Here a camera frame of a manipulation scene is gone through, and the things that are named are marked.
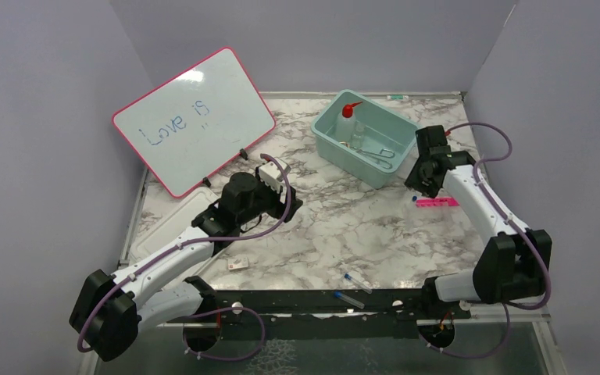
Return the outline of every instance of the red nozzle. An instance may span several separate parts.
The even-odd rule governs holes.
[[[362,104],[362,102],[344,105],[344,108],[341,110],[341,115],[346,118],[353,116],[353,107],[355,107],[358,104]]]

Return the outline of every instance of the teal plastic bin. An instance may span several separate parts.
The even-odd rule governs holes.
[[[355,107],[354,114],[366,125],[362,152],[346,147],[334,138],[341,109],[348,103],[359,101],[362,104]],[[351,90],[337,94],[312,124],[319,156],[376,189],[382,188],[395,175],[415,145],[417,129],[413,121]]]

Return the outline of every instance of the gray wall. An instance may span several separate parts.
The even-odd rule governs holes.
[[[467,90],[515,0],[111,0],[153,84],[230,45],[264,91]]]
[[[141,164],[111,115],[151,88],[103,0],[0,1],[0,373],[75,373],[67,323],[116,266]]]
[[[559,345],[571,374],[600,373],[600,1],[521,1],[466,108],[512,137],[491,183],[553,237]],[[485,154],[504,147],[491,132],[476,136]]]

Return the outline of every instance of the small vial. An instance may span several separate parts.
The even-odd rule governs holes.
[[[364,309],[364,304],[361,303],[360,301],[358,301],[357,299],[353,299],[348,297],[347,295],[344,295],[343,293],[341,293],[340,291],[335,291],[334,292],[334,296],[339,298],[340,300],[350,303],[351,305],[359,308],[359,309]]]
[[[346,280],[350,280],[350,281],[351,281],[353,284],[355,284],[355,285],[357,285],[357,286],[361,287],[361,288],[362,288],[362,290],[364,290],[365,292],[367,292],[367,293],[371,294],[371,288],[370,288],[370,287],[367,287],[367,286],[366,286],[366,285],[365,285],[365,284],[364,284],[362,281],[360,281],[360,280],[356,280],[356,279],[352,278],[352,277],[351,277],[351,275],[349,275],[349,274],[347,274],[347,273],[344,275],[344,278],[345,278]]]
[[[364,133],[366,130],[366,125],[358,121],[355,123],[355,130],[353,131],[353,135],[351,136],[351,147],[356,149],[361,149],[364,144]]]

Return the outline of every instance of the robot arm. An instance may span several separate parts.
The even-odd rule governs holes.
[[[486,244],[473,270],[425,280],[423,302],[426,307],[460,300],[508,302],[544,293],[544,275],[537,260],[508,225],[509,219],[498,213],[473,178],[473,157],[466,151],[453,152],[442,126],[420,129],[416,137],[420,157],[405,185],[432,198],[444,188],[459,202]],[[490,188],[488,191],[507,217],[525,230],[548,267],[552,246],[548,234],[544,230],[531,230]]]
[[[87,277],[70,315],[70,325],[80,334],[98,303],[116,285],[124,283],[98,308],[84,335],[102,360],[109,361],[123,353],[140,330],[196,312],[204,299],[204,288],[182,283],[171,290],[160,289],[188,268],[224,250],[240,236],[242,225],[263,213],[281,219],[287,206],[284,222],[293,218],[302,200],[295,197],[292,187],[282,195],[283,174],[290,168],[277,162],[281,168],[270,161],[256,168],[254,175],[240,172],[231,176],[220,199],[198,214],[177,238],[146,259],[111,275],[97,270]],[[190,240],[199,238],[211,241],[188,245]]]

